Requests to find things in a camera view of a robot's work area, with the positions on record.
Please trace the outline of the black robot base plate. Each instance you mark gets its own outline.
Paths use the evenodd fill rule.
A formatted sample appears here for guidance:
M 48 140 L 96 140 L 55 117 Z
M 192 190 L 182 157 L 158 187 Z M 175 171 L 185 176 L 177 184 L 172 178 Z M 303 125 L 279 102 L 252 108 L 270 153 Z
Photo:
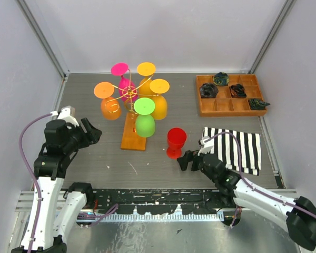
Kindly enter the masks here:
M 97 214 L 118 205 L 117 214 L 173 214 L 181 208 L 183 215 L 216 214 L 225 208 L 234 209 L 232 200 L 216 189 L 94 189 L 93 200 L 84 209 Z

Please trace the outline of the magenta plastic wine glass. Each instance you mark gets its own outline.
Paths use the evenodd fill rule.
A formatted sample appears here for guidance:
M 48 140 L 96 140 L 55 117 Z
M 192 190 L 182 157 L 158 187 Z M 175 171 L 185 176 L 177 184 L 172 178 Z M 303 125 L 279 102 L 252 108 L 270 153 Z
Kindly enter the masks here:
M 129 77 L 131 77 L 131 71 L 126 63 L 116 63 L 111 68 L 111 74 L 121 78 L 117 87 L 118 99 L 124 103 L 134 103 L 138 98 L 137 89 L 133 82 L 124 76 L 127 72 L 129 72 Z

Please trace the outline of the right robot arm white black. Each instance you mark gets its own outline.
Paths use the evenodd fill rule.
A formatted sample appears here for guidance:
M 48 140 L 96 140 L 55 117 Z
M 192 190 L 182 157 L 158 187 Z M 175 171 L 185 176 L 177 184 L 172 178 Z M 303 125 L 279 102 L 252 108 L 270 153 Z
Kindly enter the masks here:
M 248 208 L 277 224 L 299 246 L 315 250 L 316 207 L 308 198 L 285 197 L 264 189 L 227 169 L 215 154 L 187 151 L 177 162 L 183 171 L 191 164 L 193 171 L 205 174 L 221 193 L 225 207 Z

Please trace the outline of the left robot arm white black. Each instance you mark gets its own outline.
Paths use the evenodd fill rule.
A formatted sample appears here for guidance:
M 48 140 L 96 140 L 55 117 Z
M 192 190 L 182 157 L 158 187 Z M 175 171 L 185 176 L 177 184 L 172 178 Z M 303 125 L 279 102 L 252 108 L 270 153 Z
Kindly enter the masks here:
M 79 212 L 92 207 L 96 199 L 90 183 L 75 182 L 66 191 L 64 207 L 56 212 L 69 165 L 79 149 L 99 142 L 102 131 L 87 118 L 81 123 L 55 119 L 47 122 L 44 134 L 46 141 L 34 166 L 28 167 L 34 182 L 28 227 L 20 246 L 12 252 L 66 252 Z

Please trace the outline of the green plastic wine glass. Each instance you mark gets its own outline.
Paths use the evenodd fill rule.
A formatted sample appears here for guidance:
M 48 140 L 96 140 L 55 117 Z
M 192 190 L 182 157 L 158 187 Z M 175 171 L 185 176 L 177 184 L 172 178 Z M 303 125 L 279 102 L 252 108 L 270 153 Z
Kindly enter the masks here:
M 149 98 L 140 98 L 134 103 L 134 110 L 138 114 L 135 120 L 136 133 L 143 138 L 151 137 L 155 132 L 155 121 L 151 113 L 155 110 L 155 103 Z

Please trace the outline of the yellow wine glass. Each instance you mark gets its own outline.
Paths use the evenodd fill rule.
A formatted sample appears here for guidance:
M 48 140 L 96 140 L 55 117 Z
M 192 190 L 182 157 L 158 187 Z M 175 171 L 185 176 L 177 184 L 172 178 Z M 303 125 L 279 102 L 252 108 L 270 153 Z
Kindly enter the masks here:
M 137 88 L 140 97 L 153 96 L 154 92 L 150 89 L 150 84 L 155 72 L 155 65 L 150 62 L 143 62 L 137 66 L 137 72 L 144 77 Z
M 164 79 L 155 79 L 150 83 L 150 90 L 154 93 L 152 100 L 155 103 L 155 109 L 151 116 L 155 120 L 163 120 L 167 116 L 167 101 L 163 94 L 169 89 L 169 82 Z

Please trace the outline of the orange plastic wine glass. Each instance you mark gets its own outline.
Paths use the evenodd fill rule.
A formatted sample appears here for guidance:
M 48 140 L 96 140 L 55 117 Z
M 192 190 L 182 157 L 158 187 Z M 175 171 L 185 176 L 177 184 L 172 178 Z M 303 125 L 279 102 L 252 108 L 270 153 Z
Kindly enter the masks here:
M 94 88 L 94 95 L 101 99 L 101 111 L 107 120 L 117 120 L 121 116 L 121 107 L 115 98 L 112 97 L 114 86 L 110 82 L 100 82 Z

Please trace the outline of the red plastic wine glass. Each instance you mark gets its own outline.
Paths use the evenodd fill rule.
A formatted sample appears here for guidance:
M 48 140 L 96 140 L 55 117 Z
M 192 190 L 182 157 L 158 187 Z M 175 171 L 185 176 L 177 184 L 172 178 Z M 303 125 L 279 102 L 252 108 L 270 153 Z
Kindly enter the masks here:
M 177 159 L 182 155 L 182 148 L 187 140 L 186 132 L 181 128 L 171 128 L 167 133 L 168 148 L 166 151 L 170 159 Z

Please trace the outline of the gold wire wine glass rack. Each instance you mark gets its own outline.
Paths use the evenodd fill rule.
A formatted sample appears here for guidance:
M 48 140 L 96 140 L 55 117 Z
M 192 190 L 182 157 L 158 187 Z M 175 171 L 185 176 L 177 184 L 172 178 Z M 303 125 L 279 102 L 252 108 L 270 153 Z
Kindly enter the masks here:
M 129 72 L 127 72 L 125 73 L 124 76 L 131 80 L 132 74 L 131 74 L 131 77 L 129 77 Z M 124 107 L 127 109 L 127 114 L 126 114 L 126 119 L 125 119 L 125 124 L 124 124 L 123 135 L 122 135 L 121 149 L 144 151 L 146 149 L 146 138 L 140 137 L 136 133 L 135 120 L 138 114 L 134 110 L 134 103 L 124 103 Z

